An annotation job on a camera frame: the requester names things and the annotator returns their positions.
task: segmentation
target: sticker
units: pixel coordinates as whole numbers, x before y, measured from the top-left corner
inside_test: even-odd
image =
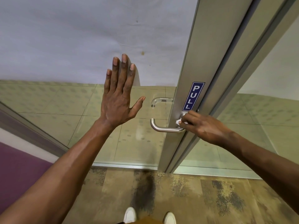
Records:
[[[187,100],[185,102],[183,111],[192,110],[202,88],[204,87],[204,82],[193,82]]]

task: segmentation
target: brown skin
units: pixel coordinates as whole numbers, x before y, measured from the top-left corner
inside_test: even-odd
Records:
[[[142,107],[145,97],[140,97],[132,108],[129,107],[135,65],[130,66],[127,74],[128,61],[125,60],[128,56],[123,54],[119,78],[118,58],[114,57],[112,70],[107,70],[101,117],[20,199],[0,215],[0,224],[63,222],[106,139],[118,125],[134,118]],[[299,213],[299,165],[251,143],[211,116],[190,111],[183,116],[180,125],[234,154]]]
[[[130,93],[136,67],[131,64],[128,73],[128,56],[120,61],[113,59],[112,70],[107,70],[101,117],[90,130],[20,199],[0,215],[0,223],[62,223],[81,191],[83,181],[112,131],[134,118],[141,109],[145,97],[140,97],[130,108]]]
[[[257,146],[211,116],[189,111],[179,124],[202,140],[232,153],[267,182],[299,214],[298,164]]]

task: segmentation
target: left hand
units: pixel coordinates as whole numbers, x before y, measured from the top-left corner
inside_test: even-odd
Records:
[[[107,70],[101,117],[99,118],[105,127],[111,130],[134,118],[145,100],[144,96],[140,97],[133,107],[130,108],[130,94],[135,78],[136,66],[131,64],[128,73],[129,58],[126,54],[123,54],[121,59],[120,66],[120,60],[114,57],[112,70]],[[121,67],[121,73],[118,76],[119,67]]]

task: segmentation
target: sneaker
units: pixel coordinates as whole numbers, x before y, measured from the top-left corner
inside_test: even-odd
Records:
[[[137,215],[133,207],[129,207],[125,212],[125,217],[123,218],[124,223],[136,222]]]
[[[176,218],[172,212],[167,212],[163,219],[164,224],[176,224]]]

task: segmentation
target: right hand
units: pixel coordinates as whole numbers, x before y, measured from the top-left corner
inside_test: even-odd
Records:
[[[182,128],[196,134],[204,141],[220,147],[225,146],[229,142],[233,133],[219,120],[212,116],[200,115],[195,111],[189,111],[185,114],[179,124]]]

